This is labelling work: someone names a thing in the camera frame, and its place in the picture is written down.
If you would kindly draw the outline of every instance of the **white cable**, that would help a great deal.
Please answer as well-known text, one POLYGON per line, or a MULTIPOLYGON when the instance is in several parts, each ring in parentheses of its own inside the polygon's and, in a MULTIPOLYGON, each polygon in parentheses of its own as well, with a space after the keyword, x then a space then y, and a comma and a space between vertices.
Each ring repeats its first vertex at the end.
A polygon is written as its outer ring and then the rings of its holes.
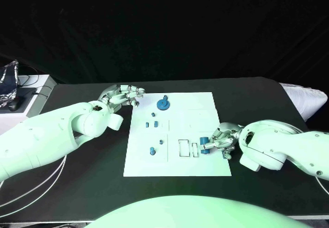
POLYGON ((10 200, 9 202, 6 202, 4 204, 1 204, 0 205, 0 207, 3 207, 3 206, 6 206, 7 204, 10 204, 10 203, 13 203, 17 199, 20 199, 23 196, 26 196, 36 188, 39 188, 39 186, 52 178, 52 176, 55 175, 55 173, 58 172, 58 170, 59 170, 59 168, 61 168, 61 166, 62 166, 62 164, 63 164, 63 161, 62 160, 62 162, 61 162, 61 164, 59 164, 59 166, 58 166, 58 168, 56 168, 56 170, 55 170, 55 172, 52 173, 52 175, 49 176, 49 178, 29 191, 29 192, 26 192, 22 196, 19 196, 17 198, 14 198, 13 200, 10 200))
POLYGON ((37 201, 37 199, 46 194, 46 192, 49 191, 49 189, 52 188, 52 186, 55 185, 55 183, 56 183, 56 180, 58 180, 58 178, 59 178, 59 176, 61 176, 61 173, 62 173, 62 170, 63 170, 63 165, 62 165, 62 168, 61 168, 61 171, 59 171, 59 174, 58 174, 58 177, 56 177, 56 179, 55 179, 55 181, 53 181, 53 183, 52 183, 52 185, 50 185, 50 187, 48 188, 48 190, 45 191, 45 193, 24 206, 24 207, 22 207, 19 210, 16 210, 16 211, 13 211, 13 212, 10 212, 9 214, 6 214, 6 215, 1 215, 0 216, 0 218, 3 218, 4 216, 9 216, 9 215, 11 215, 11 214, 14 214, 16 212, 19 212, 20 210, 23 210, 29 205, 32 205, 32 203, 35 203, 36 201, 37 201))
POLYGON ((317 177, 314 177, 314 178, 316 178, 316 180, 317 180, 317 182, 319 182, 319 184, 320 184, 320 187, 323 188, 325 192, 329 194, 327 190, 325 189, 325 187, 323 187, 323 185, 322 185, 322 183, 320 183, 320 181, 319 181, 319 178, 317 178, 317 177))

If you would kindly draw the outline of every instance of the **white pillow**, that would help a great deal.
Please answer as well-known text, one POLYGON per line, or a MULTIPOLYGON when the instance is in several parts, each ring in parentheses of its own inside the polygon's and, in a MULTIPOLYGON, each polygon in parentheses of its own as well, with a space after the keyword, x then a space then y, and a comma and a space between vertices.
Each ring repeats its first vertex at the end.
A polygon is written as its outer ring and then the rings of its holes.
POLYGON ((317 112, 319 108, 327 101, 326 94, 320 90, 304 88, 300 85, 284 83, 280 84, 293 101, 303 120, 307 121, 307 119, 313 116, 313 114, 317 112))

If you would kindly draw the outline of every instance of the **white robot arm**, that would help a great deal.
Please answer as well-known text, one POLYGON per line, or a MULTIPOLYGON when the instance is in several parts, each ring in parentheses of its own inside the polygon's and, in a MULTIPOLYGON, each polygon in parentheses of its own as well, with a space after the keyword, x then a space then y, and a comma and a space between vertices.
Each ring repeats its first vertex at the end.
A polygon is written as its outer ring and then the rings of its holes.
POLYGON ((59 108, 19 123, 0 136, 0 181, 56 161, 98 137, 107 127, 118 130, 123 117, 115 112, 121 105, 137 106, 136 97, 143 94, 143 88, 112 85, 97 101, 59 108))
POLYGON ((221 123, 200 149, 216 147, 229 159, 237 142, 244 153, 239 163, 252 171, 261 166, 280 170, 284 161, 290 160, 307 174, 329 180, 329 133, 303 133, 290 124, 274 120, 254 122, 245 127, 221 123))

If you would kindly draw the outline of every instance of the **black curtain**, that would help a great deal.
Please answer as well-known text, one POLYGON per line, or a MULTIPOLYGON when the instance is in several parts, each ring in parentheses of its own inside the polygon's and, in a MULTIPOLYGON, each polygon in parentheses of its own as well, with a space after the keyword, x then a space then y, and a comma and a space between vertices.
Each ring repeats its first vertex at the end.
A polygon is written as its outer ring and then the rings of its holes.
POLYGON ((310 0, 9 2, 1 11, 1 63, 72 84, 265 76, 327 15, 310 0))

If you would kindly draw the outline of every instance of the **black table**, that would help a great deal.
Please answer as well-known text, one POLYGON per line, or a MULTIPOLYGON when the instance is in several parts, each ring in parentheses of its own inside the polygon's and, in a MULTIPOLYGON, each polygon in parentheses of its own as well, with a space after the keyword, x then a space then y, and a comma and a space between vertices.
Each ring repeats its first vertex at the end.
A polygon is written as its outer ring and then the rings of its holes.
MULTIPOLYGON (((143 87, 147 93, 212 92, 221 122, 247 125, 271 119, 307 130, 281 85, 265 78, 128 84, 143 87)), ((95 100, 110 85, 58 85, 42 112, 95 100)), ((120 131, 107 129, 98 138, 68 155, 63 172, 50 191, 24 210, 1 218, 1 223, 89 221, 136 201, 167 195, 222 197, 258 205, 288 216, 329 214, 329 196, 314 177, 304 174, 288 161, 281 171, 265 168, 258 172, 251 171, 239 164, 239 149, 232 152, 229 161, 231 177, 124 177, 131 107, 124 106, 118 114, 124 117, 120 131)), ((11 177, 0 190, 0 203, 36 186, 59 163, 61 161, 56 161, 11 177)), ((33 201, 49 185, 50 182, 19 202, 0 208, 0 214, 11 212, 33 201)))

